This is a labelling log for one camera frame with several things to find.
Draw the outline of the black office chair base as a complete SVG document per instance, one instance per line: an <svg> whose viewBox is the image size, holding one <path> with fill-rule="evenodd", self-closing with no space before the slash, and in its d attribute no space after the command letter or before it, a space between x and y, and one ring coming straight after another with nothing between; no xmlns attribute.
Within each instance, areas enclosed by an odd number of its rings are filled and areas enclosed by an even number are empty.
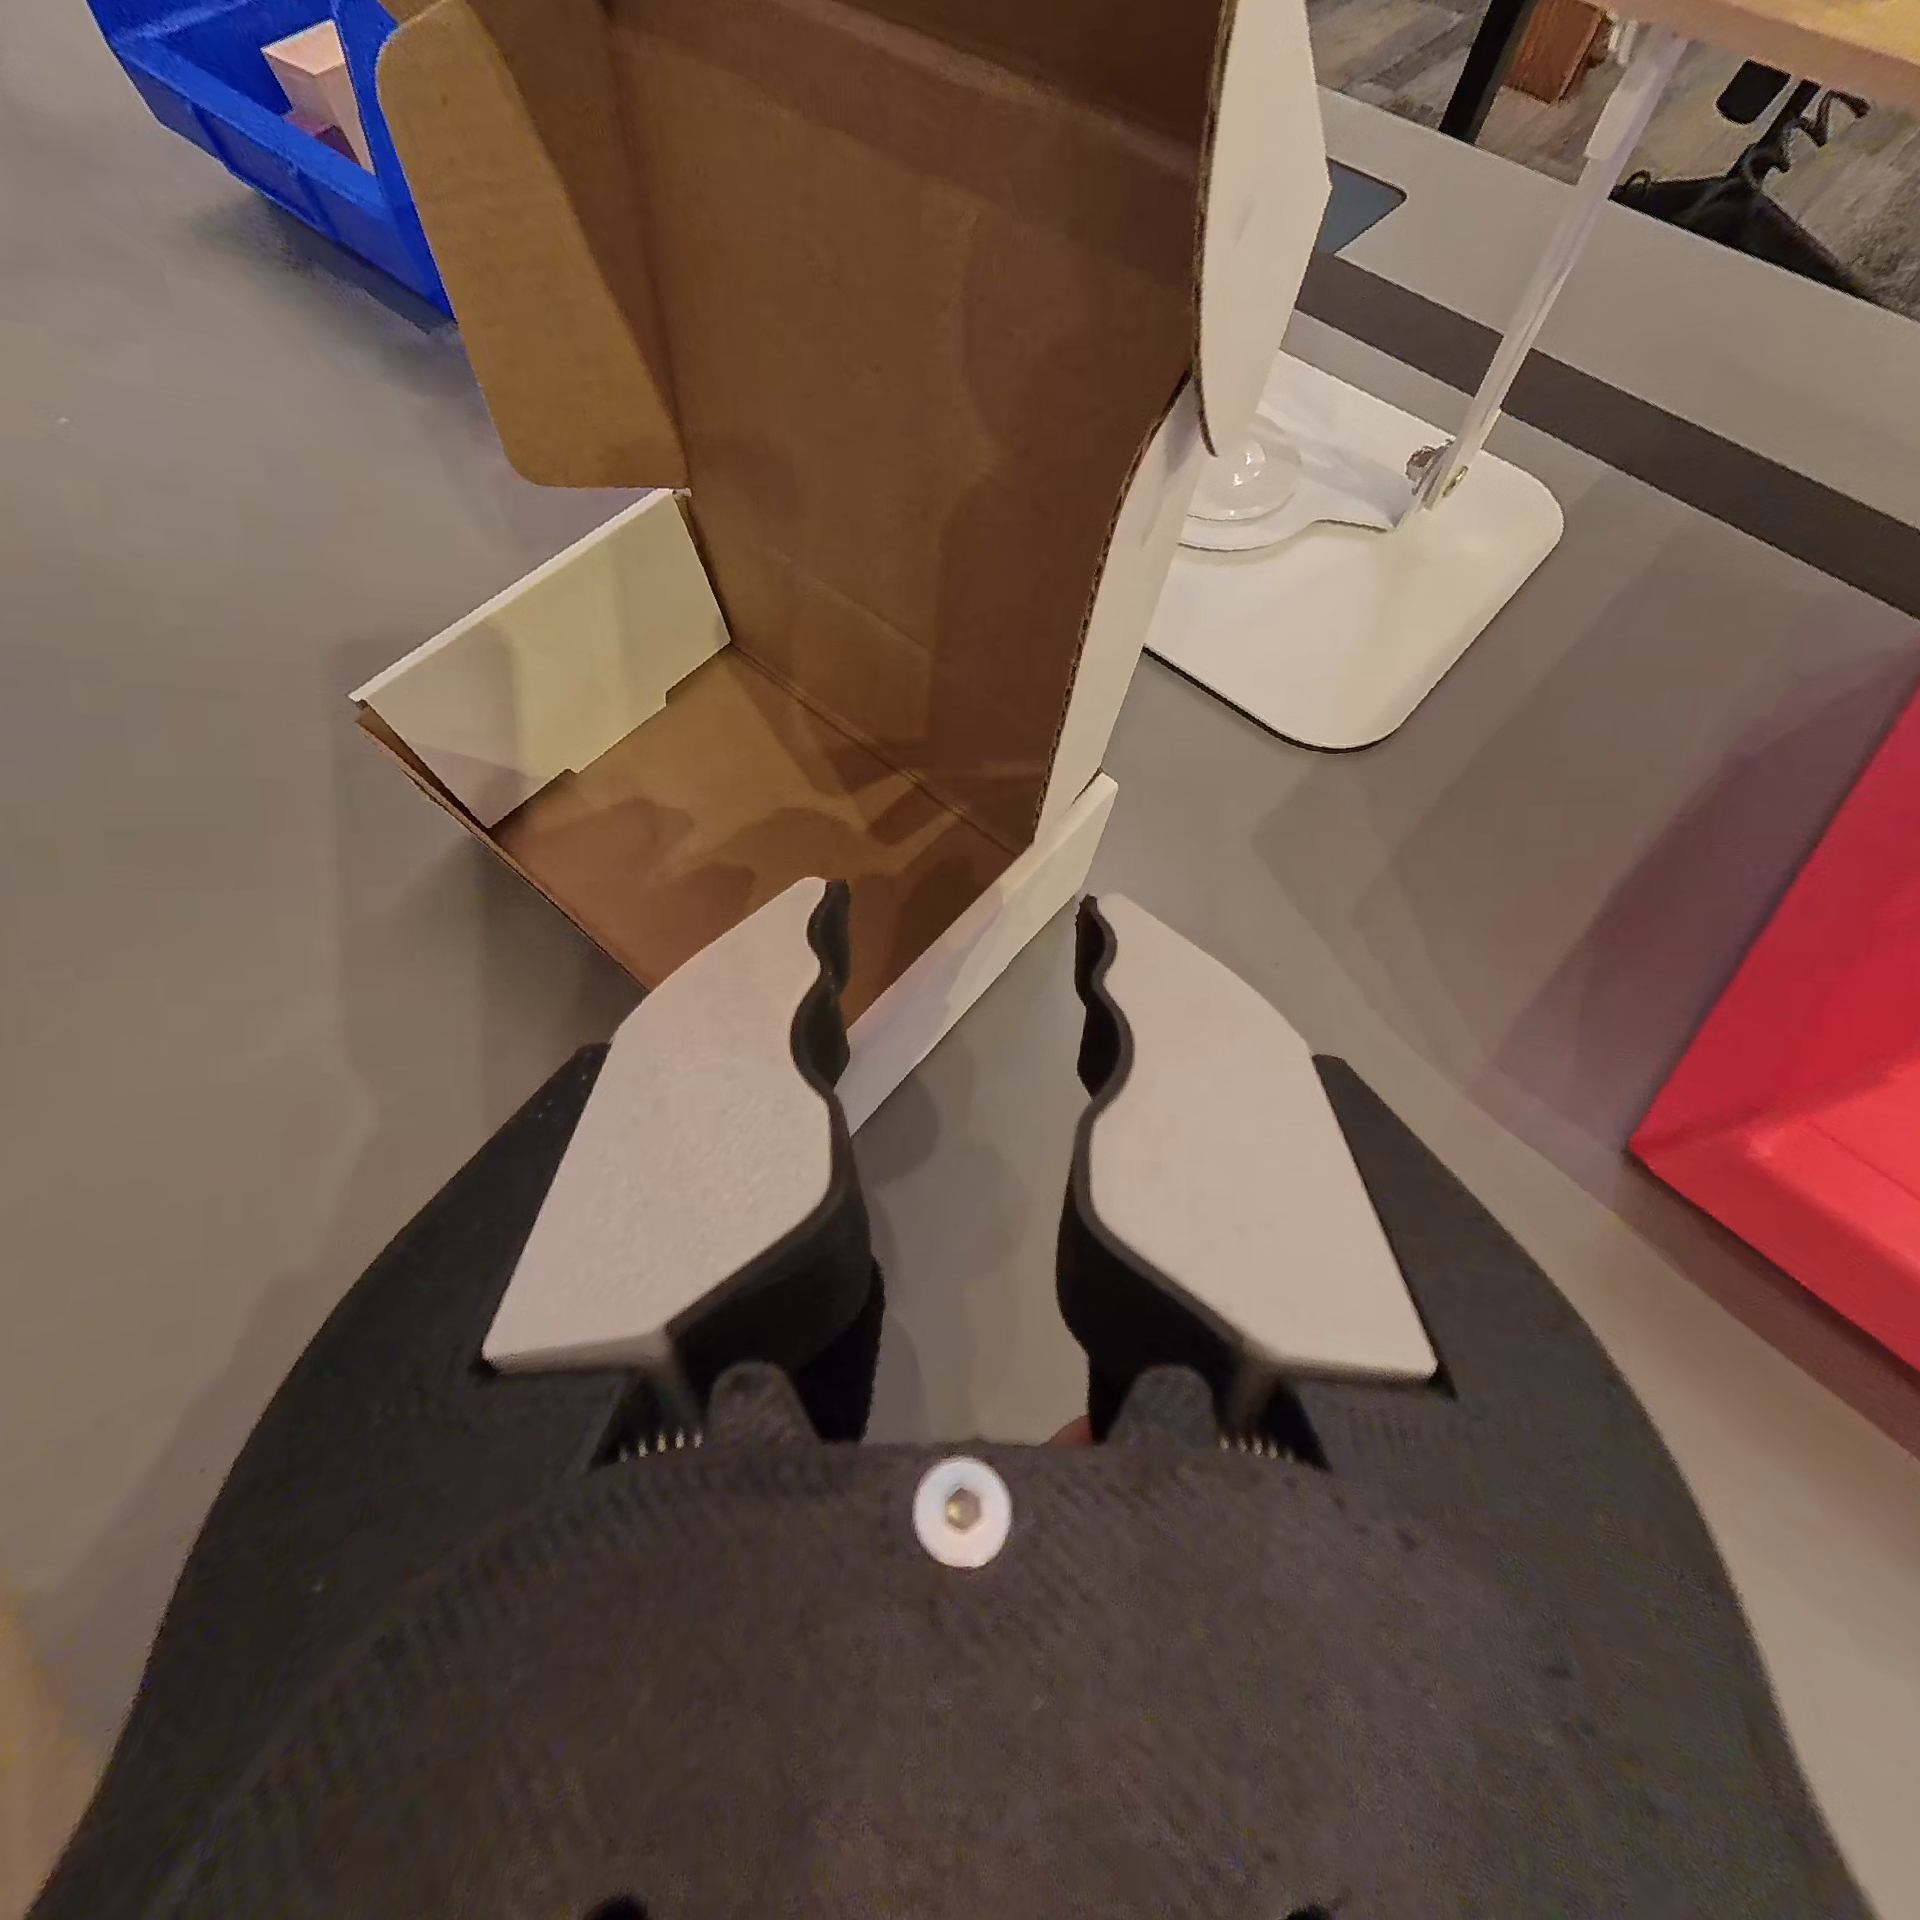
<svg viewBox="0 0 1920 1920"><path fill-rule="evenodd" d="M1814 149L1829 144L1834 108L1853 119L1869 113L1868 101L1853 93L1743 61L1719 93L1717 113L1740 127L1760 119L1767 119L1767 125L1733 165L1719 175L1686 180L1637 171L1613 188L1610 198L1741 256L1869 301L1865 284L1768 193L1768 177L1792 166L1796 136L1805 136Z"/></svg>

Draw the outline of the red plastic bin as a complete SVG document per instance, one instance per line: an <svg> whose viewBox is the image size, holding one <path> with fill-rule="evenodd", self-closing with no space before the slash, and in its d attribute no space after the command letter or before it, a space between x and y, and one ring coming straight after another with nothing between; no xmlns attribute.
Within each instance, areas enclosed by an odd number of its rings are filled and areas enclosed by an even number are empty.
<svg viewBox="0 0 1920 1920"><path fill-rule="evenodd" d="M1886 732L1628 1137L1792 1285L1808 1369L1916 1454L1918 716Z"/></svg>

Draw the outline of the person's beige clothing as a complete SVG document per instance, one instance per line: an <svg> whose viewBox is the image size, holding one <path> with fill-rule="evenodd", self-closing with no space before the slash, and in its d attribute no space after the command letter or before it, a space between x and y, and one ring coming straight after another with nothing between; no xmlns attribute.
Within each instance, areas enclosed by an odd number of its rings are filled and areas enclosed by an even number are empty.
<svg viewBox="0 0 1920 1920"><path fill-rule="evenodd" d="M24 1915L80 1823L98 1759L64 1710L29 1628L1 1598L1 1915Z"/></svg>

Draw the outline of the white cardboard box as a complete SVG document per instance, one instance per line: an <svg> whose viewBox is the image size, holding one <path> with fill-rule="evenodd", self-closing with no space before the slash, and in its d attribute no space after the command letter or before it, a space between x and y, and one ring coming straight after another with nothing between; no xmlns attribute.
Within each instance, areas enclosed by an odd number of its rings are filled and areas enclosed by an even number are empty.
<svg viewBox="0 0 1920 1920"><path fill-rule="evenodd" d="M639 488L353 695L644 990L850 889L857 1129L1084 887L1327 204L1305 5L392 5L511 465Z"/></svg>

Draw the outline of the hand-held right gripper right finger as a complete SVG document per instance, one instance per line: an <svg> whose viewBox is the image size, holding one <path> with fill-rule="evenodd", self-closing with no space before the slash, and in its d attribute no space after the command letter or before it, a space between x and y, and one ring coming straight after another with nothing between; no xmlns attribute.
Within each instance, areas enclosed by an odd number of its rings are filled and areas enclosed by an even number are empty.
<svg viewBox="0 0 1920 1920"><path fill-rule="evenodd" d="M1056 1255L1062 1320L1110 1424L1192 1371L1222 1424L1295 1380L1437 1385L1442 1361L1332 1095L1270 999L1126 896L1085 896L1072 982L1088 1096Z"/></svg>

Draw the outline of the blue plastic bin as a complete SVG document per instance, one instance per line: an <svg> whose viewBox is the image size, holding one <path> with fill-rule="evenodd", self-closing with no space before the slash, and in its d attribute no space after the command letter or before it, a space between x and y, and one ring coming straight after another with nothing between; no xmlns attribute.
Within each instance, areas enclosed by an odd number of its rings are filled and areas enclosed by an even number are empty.
<svg viewBox="0 0 1920 1920"><path fill-rule="evenodd" d="M450 318L392 132L376 101L376 57L412 5L90 1L134 92L169 131L215 158L335 248ZM286 121L261 48L330 15L342 33L372 171Z"/></svg>

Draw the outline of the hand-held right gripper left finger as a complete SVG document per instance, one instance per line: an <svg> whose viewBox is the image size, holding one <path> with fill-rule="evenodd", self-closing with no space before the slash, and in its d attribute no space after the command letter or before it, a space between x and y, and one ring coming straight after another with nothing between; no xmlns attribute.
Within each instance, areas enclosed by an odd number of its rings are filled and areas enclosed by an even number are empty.
<svg viewBox="0 0 1920 1920"><path fill-rule="evenodd" d="M637 1371L677 1422L770 1361L864 1424L878 1262L836 1083L850 889L802 877L624 1017L482 1341L495 1373Z"/></svg>

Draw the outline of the large wooden cube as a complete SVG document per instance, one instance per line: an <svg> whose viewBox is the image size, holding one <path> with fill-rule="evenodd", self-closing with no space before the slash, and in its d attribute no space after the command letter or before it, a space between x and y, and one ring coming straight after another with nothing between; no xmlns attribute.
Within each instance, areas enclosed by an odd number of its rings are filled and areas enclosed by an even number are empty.
<svg viewBox="0 0 1920 1920"><path fill-rule="evenodd" d="M352 158L364 171L372 171L368 132L338 22L324 15L305 29L265 44L261 54L286 95L286 121Z"/></svg>

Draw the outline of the white metal stand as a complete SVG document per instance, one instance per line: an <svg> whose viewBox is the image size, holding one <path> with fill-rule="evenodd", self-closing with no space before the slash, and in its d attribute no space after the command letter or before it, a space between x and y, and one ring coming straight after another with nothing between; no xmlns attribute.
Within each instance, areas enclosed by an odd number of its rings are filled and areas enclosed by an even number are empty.
<svg viewBox="0 0 1920 1920"><path fill-rule="evenodd" d="M1249 424L1202 471L1152 655L1319 752L1380 743L1437 688L1565 529L1548 484L1486 441L1685 49L1639 27L1454 437L1279 351Z"/></svg>

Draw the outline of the wooden desk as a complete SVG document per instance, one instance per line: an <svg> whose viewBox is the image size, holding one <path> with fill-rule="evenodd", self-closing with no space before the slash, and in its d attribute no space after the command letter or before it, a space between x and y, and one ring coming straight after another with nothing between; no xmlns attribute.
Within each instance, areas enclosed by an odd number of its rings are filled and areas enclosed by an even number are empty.
<svg viewBox="0 0 1920 1920"><path fill-rule="evenodd" d="M1916 92L1916 1L1622 1L1613 9L1873 101Z"/></svg>

